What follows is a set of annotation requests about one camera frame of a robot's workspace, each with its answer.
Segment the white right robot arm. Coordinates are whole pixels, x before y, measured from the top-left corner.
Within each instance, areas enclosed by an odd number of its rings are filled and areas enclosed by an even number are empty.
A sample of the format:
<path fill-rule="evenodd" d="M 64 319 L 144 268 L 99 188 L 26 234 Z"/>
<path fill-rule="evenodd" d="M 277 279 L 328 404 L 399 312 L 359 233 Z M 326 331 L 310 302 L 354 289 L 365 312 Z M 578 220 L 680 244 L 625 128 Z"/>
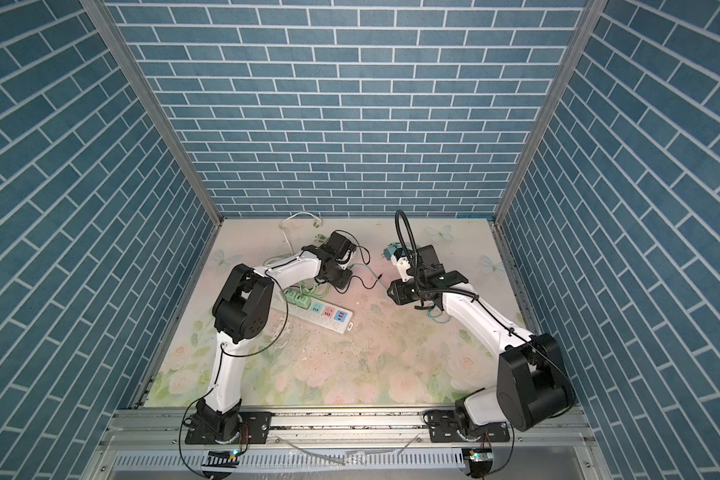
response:
<path fill-rule="evenodd" d="M 496 385 L 457 400 L 454 416 L 467 439 L 505 423 L 526 431 L 567 413 L 577 401 L 560 346 L 547 333 L 536 335 L 501 314 L 458 271 L 446 271 L 434 247 L 420 246 L 406 214 L 395 212 L 400 247 L 391 256 L 400 278 L 387 295 L 397 305 L 438 309 L 461 322 L 496 359 Z"/>

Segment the white power strip colourful sockets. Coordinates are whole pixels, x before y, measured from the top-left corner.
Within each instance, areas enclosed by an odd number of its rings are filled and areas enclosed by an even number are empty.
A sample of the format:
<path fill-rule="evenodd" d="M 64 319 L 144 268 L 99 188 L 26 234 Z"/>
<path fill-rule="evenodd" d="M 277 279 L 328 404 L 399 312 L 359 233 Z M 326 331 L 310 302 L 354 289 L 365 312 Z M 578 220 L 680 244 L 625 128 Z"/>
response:
<path fill-rule="evenodd" d="M 304 310 L 293 303 L 289 303 L 285 296 L 282 296 L 279 291 L 276 291 L 272 297 L 272 307 L 282 312 L 288 310 L 289 315 L 292 317 L 329 329 L 339 334 L 345 334 L 352 328 L 353 313 L 350 310 L 326 302 L 323 299 L 317 299 L 312 296 L 309 297 L 312 299 L 311 306 L 309 309 Z"/>

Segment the light green charger with prongs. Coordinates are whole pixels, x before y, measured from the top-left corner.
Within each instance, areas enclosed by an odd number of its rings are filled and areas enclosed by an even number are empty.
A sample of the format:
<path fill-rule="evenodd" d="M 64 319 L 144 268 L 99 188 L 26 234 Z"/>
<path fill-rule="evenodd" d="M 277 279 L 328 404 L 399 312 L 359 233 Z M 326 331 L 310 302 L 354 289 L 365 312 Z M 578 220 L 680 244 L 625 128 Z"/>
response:
<path fill-rule="evenodd" d="M 284 291 L 284 295 L 289 303 L 298 304 L 302 300 L 302 295 L 296 290 L 287 289 Z"/>

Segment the light green charger adapter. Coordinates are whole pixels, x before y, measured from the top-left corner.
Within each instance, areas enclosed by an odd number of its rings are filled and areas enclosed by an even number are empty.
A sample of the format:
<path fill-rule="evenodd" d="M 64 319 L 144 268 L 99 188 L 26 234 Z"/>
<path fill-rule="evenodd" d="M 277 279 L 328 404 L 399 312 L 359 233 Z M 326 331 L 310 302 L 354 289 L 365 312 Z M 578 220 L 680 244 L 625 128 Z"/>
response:
<path fill-rule="evenodd" d="M 307 296 L 307 295 L 303 295 L 303 294 L 301 294 L 301 293 L 296 293 L 296 294 L 293 296 L 293 303 L 294 303 L 297 307 L 299 307 L 299 308 L 301 308 L 301 309 L 304 309 L 304 310 L 307 310 L 307 309 L 309 309 L 310 306 L 311 306 L 312 299 L 311 299 L 309 296 Z"/>

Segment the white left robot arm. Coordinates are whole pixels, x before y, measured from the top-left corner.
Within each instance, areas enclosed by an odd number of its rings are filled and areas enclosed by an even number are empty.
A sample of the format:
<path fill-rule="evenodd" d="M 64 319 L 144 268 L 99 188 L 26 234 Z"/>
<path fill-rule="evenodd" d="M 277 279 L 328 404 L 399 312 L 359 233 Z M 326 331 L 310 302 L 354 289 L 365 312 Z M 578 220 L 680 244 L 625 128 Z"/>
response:
<path fill-rule="evenodd" d="M 242 377 L 253 340 L 267 325 L 275 294 L 309 279 L 345 290 L 353 278 L 351 263 L 358 256 L 368 264 L 370 253 L 354 235 L 335 230 L 322 244 L 307 245 L 269 265 L 236 265 L 212 307 L 216 353 L 208 391 L 191 405 L 179 432 L 189 445 L 264 443 L 252 438 L 240 410 Z"/>

